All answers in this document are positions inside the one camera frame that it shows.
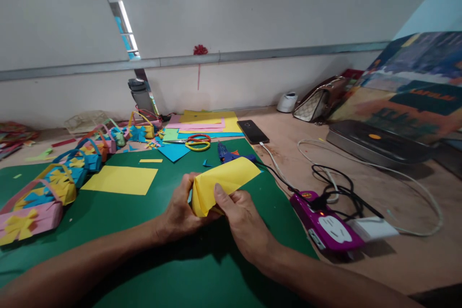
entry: hand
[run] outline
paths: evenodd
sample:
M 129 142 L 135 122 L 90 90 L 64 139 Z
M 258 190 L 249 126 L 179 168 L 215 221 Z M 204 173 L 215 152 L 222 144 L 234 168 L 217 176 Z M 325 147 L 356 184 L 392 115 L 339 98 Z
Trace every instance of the hand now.
M 242 255 L 256 265 L 280 246 L 265 225 L 250 194 L 237 190 L 227 195 L 215 184 L 215 200 L 230 223 L 231 233 Z
M 194 178 L 199 174 L 185 174 L 180 186 L 173 191 L 167 209 L 154 220 L 155 241 L 160 241 L 162 244 L 176 241 L 195 233 L 204 225 L 220 217 L 218 213 L 210 212 L 206 218 L 199 218 L 188 204 L 189 192 L 193 187 Z

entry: smartphone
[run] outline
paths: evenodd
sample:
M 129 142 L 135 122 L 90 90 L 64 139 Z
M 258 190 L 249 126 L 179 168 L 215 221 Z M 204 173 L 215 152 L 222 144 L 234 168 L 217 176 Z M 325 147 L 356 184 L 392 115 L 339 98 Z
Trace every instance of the smartphone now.
M 270 141 L 252 120 L 239 120 L 237 125 L 239 125 L 250 144 L 268 143 Z

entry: yellow scissors handle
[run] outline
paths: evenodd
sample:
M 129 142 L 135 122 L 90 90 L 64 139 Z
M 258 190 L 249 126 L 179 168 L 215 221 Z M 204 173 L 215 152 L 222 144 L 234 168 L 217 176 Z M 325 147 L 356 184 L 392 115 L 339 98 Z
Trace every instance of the yellow scissors handle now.
M 198 145 L 198 144 L 206 144 L 205 147 L 202 147 L 202 148 L 193 148 L 191 146 L 195 146 L 195 145 Z M 207 150 L 210 148 L 210 142 L 186 142 L 184 144 L 187 148 L 191 149 L 192 151 L 195 151 L 195 152 L 203 152 L 204 150 Z

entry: purple power strip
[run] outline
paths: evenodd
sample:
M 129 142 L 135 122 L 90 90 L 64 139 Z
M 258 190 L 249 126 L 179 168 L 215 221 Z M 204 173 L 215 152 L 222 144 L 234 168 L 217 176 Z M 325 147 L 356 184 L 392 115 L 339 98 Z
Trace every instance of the purple power strip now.
M 308 201 L 318 197 L 312 191 L 300 194 Z M 290 203 L 320 251 L 344 253 L 364 245 L 364 241 L 329 207 L 328 211 L 315 212 L 297 194 L 292 195 Z

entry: green cutting mat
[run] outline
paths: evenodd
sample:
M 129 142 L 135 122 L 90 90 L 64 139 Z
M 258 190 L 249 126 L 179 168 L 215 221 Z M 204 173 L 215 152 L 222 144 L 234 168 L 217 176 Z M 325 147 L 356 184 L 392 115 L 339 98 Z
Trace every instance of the green cutting mat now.
M 230 152 L 255 154 L 245 139 L 225 141 Z M 162 158 L 163 163 L 140 159 Z M 189 172 L 218 166 L 217 144 L 205 152 L 190 152 L 171 163 L 159 151 L 113 155 L 107 165 L 158 168 L 146 196 L 80 191 L 65 207 L 55 230 L 1 249 L 0 286 L 32 266 L 97 237 L 120 231 L 161 214 Z M 0 170 L 0 205 L 35 178 L 47 164 Z M 18 179 L 14 176 L 21 173 Z M 265 171 L 247 183 L 257 209 L 282 244 L 317 258 L 306 233 L 284 193 Z M 296 295 L 261 275 L 237 249 L 224 218 L 196 235 L 143 253 L 110 274 L 81 302 L 98 307 L 289 307 L 305 305 Z

